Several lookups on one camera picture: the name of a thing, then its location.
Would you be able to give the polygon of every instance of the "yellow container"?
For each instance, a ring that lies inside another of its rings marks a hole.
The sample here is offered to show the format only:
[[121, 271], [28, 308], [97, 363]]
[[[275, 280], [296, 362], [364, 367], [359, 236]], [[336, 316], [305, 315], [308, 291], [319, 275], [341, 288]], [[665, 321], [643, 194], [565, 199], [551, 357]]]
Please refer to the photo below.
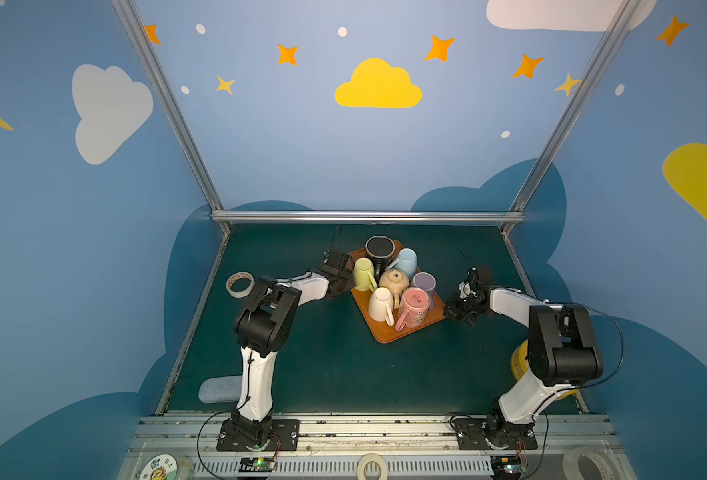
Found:
[[[513, 351], [511, 356], [511, 371], [513, 372], [513, 377], [518, 382], [525, 373], [529, 370], [529, 363], [527, 363], [527, 340], [525, 340], [516, 350]], [[559, 396], [559, 400], [566, 398], [577, 392], [577, 390], [570, 390]]]

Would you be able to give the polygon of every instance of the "black mounting plate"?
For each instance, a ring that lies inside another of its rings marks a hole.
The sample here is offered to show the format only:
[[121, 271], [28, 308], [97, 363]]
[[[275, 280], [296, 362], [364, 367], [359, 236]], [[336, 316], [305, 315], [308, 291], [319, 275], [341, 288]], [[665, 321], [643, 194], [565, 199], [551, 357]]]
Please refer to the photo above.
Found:
[[[286, 418], [274, 418], [272, 420], [271, 434], [282, 440], [282, 452], [294, 452], [298, 449], [298, 429], [300, 420], [288, 420]], [[275, 437], [268, 439], [268, 444], [260, 452], [275, 452], [278, 444]], [[230, 418], [225, 420], [220, 427], [218, 436], [218, 452], [253, 452], [244, 444], [244, 437], [239, 435], [234, 423]]]
[[[495, 450], [488, 442], [487, 436], [484, 435], [484, 420], [481, 418], [455, 418], [452, 421], [452, 428], [455, 430], [457, 437], [457, 445], [461, 450], [486, 450], [487, 452]], [[527, 450], [535, 451], [538, 449], [538, 442], [534, 436], [517, 436], [512, 433], [510, 444], [505, 450], [518, 450], [519, 440], [524, 444]]]

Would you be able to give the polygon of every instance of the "purple mug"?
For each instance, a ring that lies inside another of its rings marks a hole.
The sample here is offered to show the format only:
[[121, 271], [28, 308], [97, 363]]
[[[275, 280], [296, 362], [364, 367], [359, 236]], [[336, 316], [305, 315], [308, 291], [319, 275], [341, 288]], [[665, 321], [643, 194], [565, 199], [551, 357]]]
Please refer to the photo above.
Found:
[[431, 303], [430, 310], [433, 310], [433, 296], [436, 293], [436, 279], [433, 278], [433, 275], [427, 272], [419, 272], [415, 274], [415, 277], [413, 277], [412, 284], [410, 286], [416, 286], [417, 288], [425, 290], [425, 292], [428, 293], [428, 298]]

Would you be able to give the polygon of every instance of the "pink mug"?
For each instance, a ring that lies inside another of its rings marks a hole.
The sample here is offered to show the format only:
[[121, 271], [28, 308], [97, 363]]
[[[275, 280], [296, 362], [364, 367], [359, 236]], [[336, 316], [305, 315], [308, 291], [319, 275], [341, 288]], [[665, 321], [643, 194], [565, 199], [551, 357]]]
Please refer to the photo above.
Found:
[[431, 307], [428, 293], [425, 290], [412, 286], [402, 293], [399, 304], [399, 319], [397, 320], [397, 332], [404, 330], [405, 326], [415, 328], [423, 325], [425, 314]]

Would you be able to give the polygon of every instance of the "robotic arm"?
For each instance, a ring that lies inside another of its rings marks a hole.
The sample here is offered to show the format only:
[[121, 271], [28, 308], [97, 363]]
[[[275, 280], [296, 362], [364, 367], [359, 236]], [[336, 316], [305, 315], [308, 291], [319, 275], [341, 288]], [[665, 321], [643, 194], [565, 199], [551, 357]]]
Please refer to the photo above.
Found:
[[473, 324], [478, 315], [493, 312], [529, 328], [529, 369], [512, 389], [493, 400], [484, 426], [489, 446], [504, 449], [518, 441], [533, 442], [537, 416], [564, 392], [598, 379], [604, 363], [586, 308], [497, 287], [489, 270], [473, 267], [447, 303], [445, 315]]
[[248, 445], [263, 447], [272, 431], [271, 397], [276, 353], [284, 346], [295, 310], [311, 300], [348, 292], [355, 282], [350, 257], [336, 250], [314, 271], [286, 280], [260, 277], [234, 322], [242, 349], [242, 396], [233, 425]]

